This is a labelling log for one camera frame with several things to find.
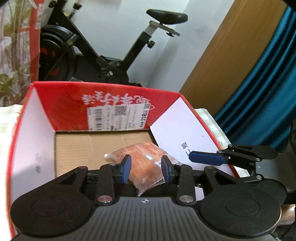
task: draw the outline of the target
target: bike seat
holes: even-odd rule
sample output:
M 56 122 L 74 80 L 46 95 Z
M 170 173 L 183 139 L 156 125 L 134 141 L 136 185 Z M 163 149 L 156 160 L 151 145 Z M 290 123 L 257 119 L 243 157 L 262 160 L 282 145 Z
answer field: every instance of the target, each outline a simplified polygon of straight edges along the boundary
M 187 22 L 188 16 L 185 13 L 169 12 L 157 9 L 148 9 L 148 15 L 159 21 L 161 24 L 177 24 Z

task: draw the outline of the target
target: exercise bike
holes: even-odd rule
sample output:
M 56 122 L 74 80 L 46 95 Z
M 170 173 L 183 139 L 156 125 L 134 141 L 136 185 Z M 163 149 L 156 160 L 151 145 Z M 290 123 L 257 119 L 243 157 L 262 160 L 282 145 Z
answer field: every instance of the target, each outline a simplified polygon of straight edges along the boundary
M 87 81 L 101 83 L 117 83 L 125 85 L 138 85 L 128 82 L 127 70 L 147 45 L 152 48 L 155 44 L 150 40 L 157 28 L 167 31 L 170 37 L 180 36 L 173 29 L 164 26 L 184 23 L 188 16 L 184 13 L 168 12 L 156 9 L 146 11 L 148 15 L 159 21 L 150 21 L 148 27 L 141 33 L 132 48 L 123 60 L 98 55 L 71 21 L 72 12 L 68 16 L 63 8 L 67 0 L 51 1 L 53 8 L 48 24 L 40 33 L 40 64 L 39 80 L 69 81 L 72 77 Z M 79 10 L 80 4 L 73 8 Z M 82 54 L 76 54 L 76 46 Z

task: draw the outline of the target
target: corrugated cardboard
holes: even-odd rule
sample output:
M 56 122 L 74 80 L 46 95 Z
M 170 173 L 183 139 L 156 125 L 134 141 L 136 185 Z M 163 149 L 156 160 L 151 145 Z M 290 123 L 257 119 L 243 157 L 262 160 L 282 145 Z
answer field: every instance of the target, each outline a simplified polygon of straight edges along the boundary
M 149 130 L 119 132 L 57 132 L 55 146 L 56 176 L 78 166 L 89 170 L 106 164 L 104 154 L 141 142 L 154 142 Z

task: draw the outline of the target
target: food packet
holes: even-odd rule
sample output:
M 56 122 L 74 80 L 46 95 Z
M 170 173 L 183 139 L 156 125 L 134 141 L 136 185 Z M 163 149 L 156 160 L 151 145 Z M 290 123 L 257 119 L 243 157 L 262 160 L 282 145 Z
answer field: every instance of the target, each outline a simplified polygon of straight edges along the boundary
M 120 163 L 127 154 L 131 155 L 132 160 L 129 180 L 139 190 L 138 196 L 148 189 L 164 183 L 161 172 L 161 157 L 163 155 L 167 155 L 173 164 L 178 163 L 178 160 L 151 142 L 127 146 L 105 154 L 104 157 L 109 163 Z

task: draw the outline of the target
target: teal curtain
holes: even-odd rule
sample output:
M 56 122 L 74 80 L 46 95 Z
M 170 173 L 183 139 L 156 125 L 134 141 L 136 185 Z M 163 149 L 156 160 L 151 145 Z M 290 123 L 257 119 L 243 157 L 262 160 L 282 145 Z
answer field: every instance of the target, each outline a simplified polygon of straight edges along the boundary
M 290 7 L 256 65 L 214 119 L 232 143 L 285 150 L 296 119 L 296 13 Z

